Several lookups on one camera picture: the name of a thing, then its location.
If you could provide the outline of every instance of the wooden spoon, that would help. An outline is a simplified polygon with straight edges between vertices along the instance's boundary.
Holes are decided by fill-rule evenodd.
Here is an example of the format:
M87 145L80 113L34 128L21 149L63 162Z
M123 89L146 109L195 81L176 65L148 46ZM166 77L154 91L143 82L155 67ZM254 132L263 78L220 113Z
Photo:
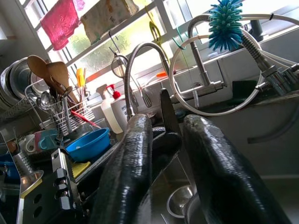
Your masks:
M65 63L63 62L53 62L47 64L47 70L51 77L57 82L63 85L65 88L70 86L69 84L69 73ZM70 92L70 97L78 104L78 100L73 92Z
M27 58L27 64L30 68L30 70L37 75L38 77L45 80L46 84L56 90L59 94L63 95L64 90L60 88L59 85L57 85L55 82L52 81L51 76L47 69L47 63L36 55L30 55Z

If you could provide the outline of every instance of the cloth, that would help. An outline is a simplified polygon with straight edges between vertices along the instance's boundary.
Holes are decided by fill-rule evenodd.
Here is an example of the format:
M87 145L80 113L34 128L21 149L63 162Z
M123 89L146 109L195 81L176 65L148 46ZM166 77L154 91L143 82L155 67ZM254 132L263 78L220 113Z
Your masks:
M62 49L67 38L74 34L79 25L79 18L72 0L59 0L55 6L43 17L41 25L54 50Z
M73 0L73 2L77 11L81 11L85 6L85 2L83 0Z
M91 44L96 43L110 29L138 12L133 0L100 0L81 17Z

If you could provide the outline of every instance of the soap dispenser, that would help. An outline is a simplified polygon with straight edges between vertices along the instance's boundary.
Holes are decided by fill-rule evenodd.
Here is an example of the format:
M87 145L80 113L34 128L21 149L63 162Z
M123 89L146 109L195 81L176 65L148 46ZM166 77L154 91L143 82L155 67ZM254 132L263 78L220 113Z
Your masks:
M125 95L121 95L120 92L115 90L114 85L109 85L106 87L108 92L114 98L114 101L111 102L111 108L115 118L123 130L127 129L127 107Z
M108 93L109 88L110 88L110 86L107 86L103 91L104 100L101 104L101 109L102 109L105 119L109 123L112 131L115 134L120 134L123 132L123 129L121 128L120 124L118 123L117 118L115 117L115 115L113 113L111 103L114 101L114 98L110 97L110 95Z

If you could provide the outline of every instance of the red pump cap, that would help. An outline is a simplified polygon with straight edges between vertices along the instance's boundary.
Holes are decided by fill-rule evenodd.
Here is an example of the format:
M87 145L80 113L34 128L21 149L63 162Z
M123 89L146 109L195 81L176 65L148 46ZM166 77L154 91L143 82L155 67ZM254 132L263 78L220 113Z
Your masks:
M121 93L115 90L114 84L107 86L105 89L108 90L114 99L118 99L121 96Z

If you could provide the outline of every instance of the blue plastic bowl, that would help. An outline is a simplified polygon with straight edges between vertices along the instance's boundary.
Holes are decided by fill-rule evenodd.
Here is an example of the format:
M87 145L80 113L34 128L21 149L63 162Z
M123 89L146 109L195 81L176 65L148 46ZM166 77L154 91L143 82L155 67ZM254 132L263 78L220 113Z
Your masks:
M7 167L7 178L17 180L20 178L19 172L15 167L14 161L10 154L0 156L0 167Z
M66 147L71 158L77 162L89 160L102 153L110 144L109 128L102 128L77 139Z

